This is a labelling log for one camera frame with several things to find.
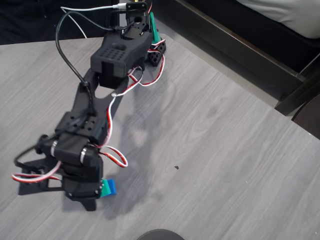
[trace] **dark wooden furniture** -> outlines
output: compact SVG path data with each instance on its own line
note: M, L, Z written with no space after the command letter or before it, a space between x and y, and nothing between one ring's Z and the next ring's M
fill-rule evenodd
M187 1L193 5L204 2ZM249 80L279 100L276 110L287 115L320 93L320 60L314 60L320 53L320 41L304 38L235 0L206 1L203 10L207 14L187 1L154 0L153 11L179 34L205 49L218 49L253 73ZM246 15L254 24L244 21ZM273 34L284 39L277 42ZM272 37L264 39L263 35Z
M320 95L302 106L292 121L320 139Z

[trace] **blue block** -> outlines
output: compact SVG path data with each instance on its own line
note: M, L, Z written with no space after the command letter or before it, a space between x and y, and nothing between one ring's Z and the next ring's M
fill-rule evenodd
M113 179L109 179L108 180L108 184L109 184L109 188L110 188L110 195L116 195L117 194L117 190L116 190L116 184L115 181Z

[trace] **robotic arm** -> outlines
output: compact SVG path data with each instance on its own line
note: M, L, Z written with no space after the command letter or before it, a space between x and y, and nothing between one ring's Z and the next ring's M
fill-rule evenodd
M157 66L166 50L162 42L161 51L152 51L158 47L152 45L158 33L154 32L156 28L144 1L127 3L125 10L115 14L122 13L126 14L128 26L113 27L106 33L101 47L91 56L91 68L78 86L72 110L64 114L53 136L43 135L35 146L27 149L35 149L37 154L45 154L45 158L21 163L18 160L27 152L24 151L15 159L16 166L22 168L21 174L12 176L20 182L19 195L64 191L67 198L82 203L87 211L96 210L96 199L104 195L108 184L103 180L100 148L109 140L112 118L123 93L139 83L135 81L128 86L128 72L137 66L144 71L145 62ZM70 14L80 15L70 11L62 18ZM114 91L103 99L96 98L98 85ZM49 180L57 179L52 173L62 176L61 187L49 187Z

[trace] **black round object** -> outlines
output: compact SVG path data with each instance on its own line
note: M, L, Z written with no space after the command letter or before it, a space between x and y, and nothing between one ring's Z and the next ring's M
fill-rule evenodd
M184 239L178 234L174 233L173 231L158 229L158 230L152 230L143 234L137 240L184 240Z

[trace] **black 3d-printed part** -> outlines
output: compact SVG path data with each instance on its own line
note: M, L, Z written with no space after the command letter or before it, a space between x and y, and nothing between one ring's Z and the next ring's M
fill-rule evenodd
M157 47L157 50L164 54L167 50L166 42L161 43L161 45ZM162 61L162 55L158 52L149 52L148 61L151 63L153 67L157 67L159 63Z

